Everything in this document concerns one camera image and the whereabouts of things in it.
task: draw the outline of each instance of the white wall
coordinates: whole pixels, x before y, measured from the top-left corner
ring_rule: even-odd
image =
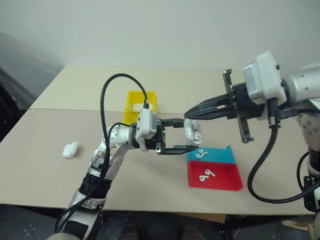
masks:
[[[241,69],[271,50],[285,74],[320,59],[320,1],[2,0],[0,32],[0,67],[35,96],[63,65]]]

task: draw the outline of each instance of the red container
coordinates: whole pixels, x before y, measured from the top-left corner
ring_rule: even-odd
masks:
[[[207,176],[209,169],[215,176],[209,175],[205,181],[200,181],[200,176]],[[232,163],[194,161],[188,163],[189,186],[202,189],[219,189],[239,191],[243,188],[238,167]]]

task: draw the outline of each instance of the black floor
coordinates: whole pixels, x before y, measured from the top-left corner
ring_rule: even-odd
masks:
[[[55,218],[16,206],[0,206],[1,240],[45,240],[54,231]],[[211,221],[156,212],[107,212],[98,240],[116,240],[121,230],[135,223],[143,240],[178,240],[180,228],[192,225],[206,240],[222,240],[217,224]],[[282,226],[279,222],[240,229],[235,240],[309,240],[304,231]]]

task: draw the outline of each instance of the shoe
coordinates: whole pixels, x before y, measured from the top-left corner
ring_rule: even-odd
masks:
[[[205,238],[195,227],[185,225],[181,229],[181,240],[205,240]]]
[[[122,230],[118,240],[139,240],[139,232],[137,226],[135,224],[126,226]]]

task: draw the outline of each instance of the yellow bin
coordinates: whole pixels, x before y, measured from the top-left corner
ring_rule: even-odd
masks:
[[[157,111],[157,95],[155,91],[147,91],[148,101],[152,104],[152,112]],[[133,104],[143,104],[145,100],[142,91],[128,91],[128,96],[126,98],[126,104],[124,109],[124,123],[132,124],[136,123],[139,112],[133,112]]]

